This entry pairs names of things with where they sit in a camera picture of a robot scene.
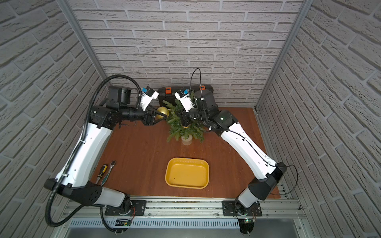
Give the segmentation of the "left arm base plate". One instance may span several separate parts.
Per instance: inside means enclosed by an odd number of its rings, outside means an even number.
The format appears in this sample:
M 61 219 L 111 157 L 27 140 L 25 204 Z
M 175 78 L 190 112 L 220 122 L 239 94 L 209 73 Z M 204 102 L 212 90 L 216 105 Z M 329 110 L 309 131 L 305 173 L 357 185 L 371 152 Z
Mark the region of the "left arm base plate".
M 107 206 L 106 216 L 143 216 L 146 200 L 126 200 L 119 207 Z

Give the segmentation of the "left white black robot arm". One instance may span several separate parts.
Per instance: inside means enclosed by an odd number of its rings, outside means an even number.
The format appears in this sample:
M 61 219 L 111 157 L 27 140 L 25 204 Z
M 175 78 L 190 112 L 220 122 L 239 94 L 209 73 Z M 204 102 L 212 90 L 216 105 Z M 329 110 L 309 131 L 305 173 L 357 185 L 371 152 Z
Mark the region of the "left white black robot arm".
M 150 87 L 143 88 L 139 94 L 137 108 L 130 107 L 130 90 L 111 86 L 105 106 L 93 106 L 81 147 L 74 153 L 68 171 L 61 170 L 55 178 L 46 180 L 44 187 L 84 206 L 94 204 L 125 207 L 128 196 L 117 190 L 106 188 L 90 181 L 103 151 L 116 125 L 122 121 L 141 121 L 146 126 L 155 122 L 156 110 L 149 106 L 159 94 Z

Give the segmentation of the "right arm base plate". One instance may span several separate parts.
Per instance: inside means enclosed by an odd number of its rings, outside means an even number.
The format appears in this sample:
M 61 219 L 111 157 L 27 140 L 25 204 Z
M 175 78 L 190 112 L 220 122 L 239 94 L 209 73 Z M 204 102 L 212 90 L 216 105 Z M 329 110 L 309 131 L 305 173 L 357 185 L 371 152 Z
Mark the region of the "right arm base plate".
M 237 217 L 261 217 L 263 215 L 262 208 L 259 202 L 255 202 L 251 207 L 246 208 L 239 203 L 238 200 L 223 200 L 222 201 L 223 216 Z

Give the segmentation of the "matte gold ball ornament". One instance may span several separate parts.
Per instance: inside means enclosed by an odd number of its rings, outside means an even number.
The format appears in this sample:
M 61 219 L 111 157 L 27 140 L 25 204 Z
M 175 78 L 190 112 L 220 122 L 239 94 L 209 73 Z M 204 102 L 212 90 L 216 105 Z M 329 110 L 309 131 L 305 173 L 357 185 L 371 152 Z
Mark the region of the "matte gold ball ornament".
M 164 114 L 166 117 L 169 116 L 169 110 L 166 107 L 159 107 L 157 111 L 161 114 Z

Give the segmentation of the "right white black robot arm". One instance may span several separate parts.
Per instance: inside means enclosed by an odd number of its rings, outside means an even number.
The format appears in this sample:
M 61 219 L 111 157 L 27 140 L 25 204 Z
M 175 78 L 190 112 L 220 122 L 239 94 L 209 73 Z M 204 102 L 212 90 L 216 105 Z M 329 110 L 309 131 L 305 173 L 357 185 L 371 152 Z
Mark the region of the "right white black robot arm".
M 267 156 L 247 135 L 238 120 L 227 110 L 219 110 L 213 93 L 204 89 L 193 96 L 187 88 L 175 93 L 184 110 L 179 116 L 183 126 L 202 123 L 232 146 L 254 174 L 254 179 L 235 200 L 235 208 L 245 213 L 259 200 L 266 200 L 287 171 L 283 162 Z

